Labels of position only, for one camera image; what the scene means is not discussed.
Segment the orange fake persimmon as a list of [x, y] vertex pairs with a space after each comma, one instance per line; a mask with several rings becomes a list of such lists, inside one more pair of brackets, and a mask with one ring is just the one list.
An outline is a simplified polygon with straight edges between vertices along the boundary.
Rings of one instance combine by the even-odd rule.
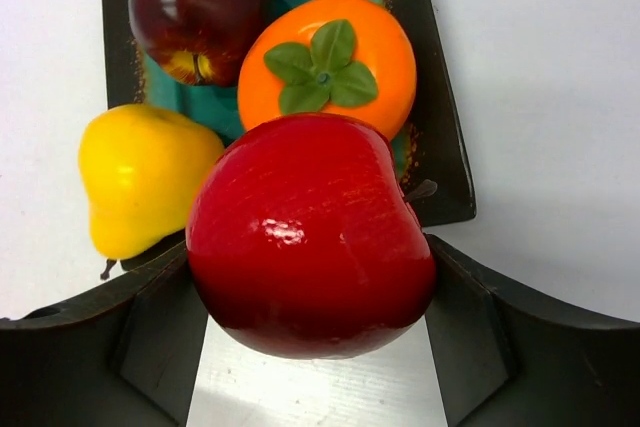
[[312, 0], [274, 21], [249, 50], [238, 112], [245, 130], [286, 115], [332, 113], [393, 139], [416, 87], [413, 48], [384, 7], [370, 0]]

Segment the bright red fake apple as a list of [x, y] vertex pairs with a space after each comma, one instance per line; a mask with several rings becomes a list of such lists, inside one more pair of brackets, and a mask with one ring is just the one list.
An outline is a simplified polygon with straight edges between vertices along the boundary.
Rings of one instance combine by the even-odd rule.
[[194, 284], [231, 338], [272, 356], [349, 358], [426, 312], [436, 267], [386, 138], [299, 114], [239, 138], [186, 227]]

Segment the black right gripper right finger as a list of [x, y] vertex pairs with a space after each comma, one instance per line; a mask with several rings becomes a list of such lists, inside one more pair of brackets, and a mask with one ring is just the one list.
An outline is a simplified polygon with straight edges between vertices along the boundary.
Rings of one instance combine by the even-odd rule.
[[427, 238], [425, 318], [450, 426], [636, 426], [639, 325], [574, 306]]

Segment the dark red fake apple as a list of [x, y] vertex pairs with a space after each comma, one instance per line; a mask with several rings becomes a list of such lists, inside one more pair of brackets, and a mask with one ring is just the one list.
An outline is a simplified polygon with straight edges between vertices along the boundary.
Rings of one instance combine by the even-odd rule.
[[187, 85], [236, 84], [267, 22], [269, 0], [128, 0], [142, 50]]

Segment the yellow fake pear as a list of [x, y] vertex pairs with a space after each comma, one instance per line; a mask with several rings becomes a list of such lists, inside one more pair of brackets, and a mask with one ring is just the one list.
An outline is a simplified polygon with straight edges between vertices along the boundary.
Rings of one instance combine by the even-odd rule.
[[78, 168], [100, 277], [184, 229], [192, 202], [224, 152], [221, 138], [181, 113], [144, 103], [111, 108], [86, 126]]

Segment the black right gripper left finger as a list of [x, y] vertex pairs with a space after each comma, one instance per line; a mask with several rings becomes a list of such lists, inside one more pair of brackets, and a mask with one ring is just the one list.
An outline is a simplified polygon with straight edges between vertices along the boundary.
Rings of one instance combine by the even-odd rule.
[[4, 426], [183, 426], [208, 315], [182, 243], [1, 321]]

